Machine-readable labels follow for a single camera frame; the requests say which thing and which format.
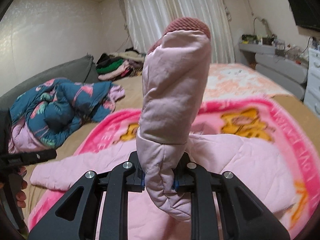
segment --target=metal screw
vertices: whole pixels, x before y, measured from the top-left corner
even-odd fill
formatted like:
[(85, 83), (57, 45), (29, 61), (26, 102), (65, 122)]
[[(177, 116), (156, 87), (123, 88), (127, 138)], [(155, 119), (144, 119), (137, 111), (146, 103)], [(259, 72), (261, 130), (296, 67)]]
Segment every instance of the metal screw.
[(125, 162), (124, 164), (122, 164), (122, 167), (124, 167), (125, 169), (130, 169), (132, 167), (132, 163), (131, 162)]
[(188, 163), (188, 164), (187, 164), (187, 167), (188, 167), (189, 169), (195, 169), (195, 168), (197, 167), (197, 164), (195, 164), (195, 163)]
[(91, 179), (91, 178), (94, 177), (94, 175), (95, 175), (95, 172), (94, 172), (94, 171), (88, 171), (88, 172), (85, 174), (85, 177), (86, 177), (87, 179)]
[(233, 173), (230, 172), (230, 171), (226, 171), (226, 172), (224, 173), (224, 177), (225, 177), (226, 179), (232, 179), (232, 178), (233, 178)]

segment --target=tan bed sheet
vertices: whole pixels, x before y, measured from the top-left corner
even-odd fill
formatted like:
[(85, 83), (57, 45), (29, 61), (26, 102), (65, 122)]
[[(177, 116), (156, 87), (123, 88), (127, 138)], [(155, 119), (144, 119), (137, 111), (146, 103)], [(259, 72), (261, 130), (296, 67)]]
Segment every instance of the tan bed sheet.
[[(142, 80), (141, 77), (133, 77), (122, 79), (116, 82), (125, 89), (126, 96), (121, 101), (117, 102), (116, 110), (125, 108), (141, 108), (142, 107)], [(307, 136), (314, 143), (318, 152), (320, 152), (320, 120), (299, 100), (292, 96), (275, 96), (277, 101), (283, 108), (285, 108), (297, 120)], [(57, 150), (57, 160), (73, 155), (76, 149), (88, 136), (90, 131), (97, 124), (86, 124), (81, 129), (73, 133), (65, 143)], [(35, 165), (27, 167), (28, 174), (25, 180), (29, 180)], [(44, 188), (29, 185), (25, 190), (27, 194), (27, 207), (23, 210), (25, 221), (27, 222), (31, 210), (36, 206), (43, 193)]]

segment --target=bed sheet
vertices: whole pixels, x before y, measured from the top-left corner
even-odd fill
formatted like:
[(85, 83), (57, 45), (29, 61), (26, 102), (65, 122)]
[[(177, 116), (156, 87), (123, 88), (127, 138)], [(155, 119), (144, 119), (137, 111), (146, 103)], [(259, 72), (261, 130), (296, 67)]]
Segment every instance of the bed sheet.
[(211, 64), (203, 101), (239, 98), (257, 94), (268, 97), (290, 92), (242, 64)]

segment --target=white drawer cabinet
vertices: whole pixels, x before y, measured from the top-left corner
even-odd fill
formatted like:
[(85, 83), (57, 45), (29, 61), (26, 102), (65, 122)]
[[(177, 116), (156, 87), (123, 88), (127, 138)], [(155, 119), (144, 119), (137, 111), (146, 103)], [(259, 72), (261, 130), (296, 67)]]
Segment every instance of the white drawer cabinet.
[(304, 104), (320, 118), (320, 51), (309, 49), (309, 71)]

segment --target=drawer handle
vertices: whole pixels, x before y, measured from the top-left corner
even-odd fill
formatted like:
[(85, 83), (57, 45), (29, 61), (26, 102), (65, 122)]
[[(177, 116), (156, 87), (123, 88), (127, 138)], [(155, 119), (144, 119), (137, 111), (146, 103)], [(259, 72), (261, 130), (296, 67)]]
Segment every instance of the drawer handle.
[(316, 113), (317, 113), (318, 115), (320, 115), (320, 111), (318, 110), (317, 104), (315, 104), (315, 111), (316, 111)]

